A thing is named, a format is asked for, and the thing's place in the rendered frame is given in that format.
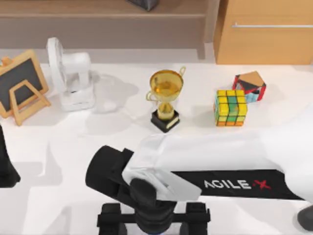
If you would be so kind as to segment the colourful puzzle cube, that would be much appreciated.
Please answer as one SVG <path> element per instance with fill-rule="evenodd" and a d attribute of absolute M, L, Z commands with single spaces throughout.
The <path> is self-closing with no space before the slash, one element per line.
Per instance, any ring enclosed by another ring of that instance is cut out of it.
<path fill-rule="evenodd" d="M 217 90 L 214 103 L 216 126 L 243 126 L 247 102 L 242 90 Z"/>

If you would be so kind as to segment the gold trophy with black base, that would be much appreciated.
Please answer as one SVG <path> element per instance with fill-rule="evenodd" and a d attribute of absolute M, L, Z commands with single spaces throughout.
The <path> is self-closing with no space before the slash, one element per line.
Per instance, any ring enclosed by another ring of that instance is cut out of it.
<path fill-rule="evenodd" d="M 152 112 L 151 122 L 163 133 L 169 132 L 180 122 L 179 113 L 171 102 L 177 99 L 182 90 L 185 71 L 185 66 L 179 72 L 160 70 L 150 78 L 150 90 L 146 94 L 146 100 L 159 103 Z"/>

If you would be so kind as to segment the white desk fan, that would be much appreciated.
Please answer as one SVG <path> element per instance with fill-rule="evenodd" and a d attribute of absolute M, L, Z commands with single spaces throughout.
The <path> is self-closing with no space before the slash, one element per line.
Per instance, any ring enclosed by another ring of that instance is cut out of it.
<path fill-rule="evenodd" d="M 95 104 L 91 60 L 87 52 L 65 53 L 58 38 L 46 44 L 51 79 L 64 111 L 90 109 Z"/>

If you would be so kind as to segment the wooden framed blackboard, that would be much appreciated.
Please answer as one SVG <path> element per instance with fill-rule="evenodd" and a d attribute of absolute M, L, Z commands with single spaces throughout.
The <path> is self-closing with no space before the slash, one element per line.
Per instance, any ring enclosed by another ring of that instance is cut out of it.
<path fill-rule="evenodd" d="M 51 103 L 48 85 L 33 50 L 0 58 L 0 116 L 13 116 L 18 126 Z"/>

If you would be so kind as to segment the wooden cupboard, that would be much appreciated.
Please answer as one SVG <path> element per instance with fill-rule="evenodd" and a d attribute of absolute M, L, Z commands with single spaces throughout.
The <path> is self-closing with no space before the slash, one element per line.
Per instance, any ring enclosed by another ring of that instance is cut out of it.
<path fill-rule="evenodd" d="M 220 65 L 309 65 L 313 63 L 313 28 L 232 28 L 238 24 L 273 25 L 227 19 L 219 46 Z"/>

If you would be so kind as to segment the wooden open shelf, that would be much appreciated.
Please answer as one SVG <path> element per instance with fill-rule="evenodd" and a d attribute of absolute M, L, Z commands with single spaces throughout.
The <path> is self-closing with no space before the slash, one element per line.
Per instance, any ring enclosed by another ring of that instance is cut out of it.
<path fill-rule="evenodd" d="M 145 11 L 127 0 L 0 0 L 0 48 L 195 49 L 204 58 L 220 0 L 159 0 Z"/>

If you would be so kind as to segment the dark object on shelf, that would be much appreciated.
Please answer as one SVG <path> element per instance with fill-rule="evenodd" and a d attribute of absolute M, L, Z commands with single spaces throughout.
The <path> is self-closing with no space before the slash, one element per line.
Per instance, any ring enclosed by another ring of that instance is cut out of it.
<path fill-rule="evenodd" d="M 146 11 L 153 10 L 159 3 L 159 0 L 126 0 L 126 1 Z"/>

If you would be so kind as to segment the wooden drawer front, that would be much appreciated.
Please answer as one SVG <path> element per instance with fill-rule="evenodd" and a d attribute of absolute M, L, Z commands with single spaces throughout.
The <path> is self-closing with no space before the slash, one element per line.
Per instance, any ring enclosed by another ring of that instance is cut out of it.
<path fill-rule="evenodd" d="M 225 20 L 243 18 L 265 24 L 295 25 L 313 23 L 313 0 L 220 0 L 214 46 L 218 47 Z"/>

